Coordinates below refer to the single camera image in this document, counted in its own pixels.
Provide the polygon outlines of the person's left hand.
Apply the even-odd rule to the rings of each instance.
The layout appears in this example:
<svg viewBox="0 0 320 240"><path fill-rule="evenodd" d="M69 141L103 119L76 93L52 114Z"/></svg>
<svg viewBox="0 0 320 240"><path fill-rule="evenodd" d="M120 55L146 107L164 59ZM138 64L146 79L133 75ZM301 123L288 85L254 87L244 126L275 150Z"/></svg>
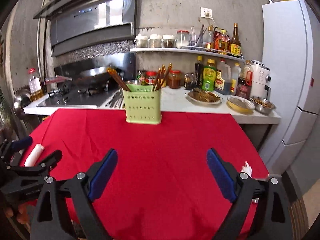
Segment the person's left hand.
<svg viewBox="0 0 320 240"><path fill-rule="evenodd" d="M26 203L19 205L17 211L13 211L10 207L5 207L4 212L8 218L15 217L17 221L22 225L25 225L29 222Z"/></svg>

